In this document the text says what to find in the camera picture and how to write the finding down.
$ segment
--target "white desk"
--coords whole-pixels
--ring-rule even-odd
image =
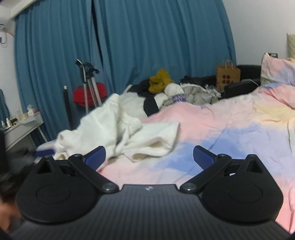
[[[29,135],[36,128],[39,130],[45,142],[47,142],[40,126],[44,123],[40,112],[35,113],[33,116],[18,122],[16,125],[4,131],[6,150],[11,149],[19,141]]]

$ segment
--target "striped black surface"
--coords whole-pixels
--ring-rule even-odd
[[[197,196],[183,194],[175,185],[125,185],[119,193],[101,197],[77,221],[57,226],[26,222],[11,234],[15,240],[284,240],[288,235],[275,222],[223,222],[209,214]]]

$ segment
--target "ceiling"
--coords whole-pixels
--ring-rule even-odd
[[[0,5],[3,7],[13,8],[15,5],[20,3],[21,0],[0,0]]]

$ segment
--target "brown paper bag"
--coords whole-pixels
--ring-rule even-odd
[[[236,66],[233,66],[232,61],[229,59],[225,65],[216,67],[216,87],[224,90],[226,85],[230,85],[234,82],[239,82],[241,77],[241,70]]]

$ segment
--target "white blanket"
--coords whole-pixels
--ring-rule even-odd
[[[161,157],[168,154],[174,145],[179,122],[142,124],[130,117],[120,105],[119,95],[113,94],[101,108],[96,108],[81,119],[76,130],[58,134],[54,145],[54,159],[68,159],[73,154],[85,155],[104,146],[106,160],[124,154],[131,161],[146,155]]]
[[[159,93],[154,98],[159,110],[162,108],[163,103],[169,99],[165,93]],[[144,101],[145,98],[138,96],[137,93],[126,92],[120,95],[120,105],[130,117],[147,118],[147,114],[143,109]]]

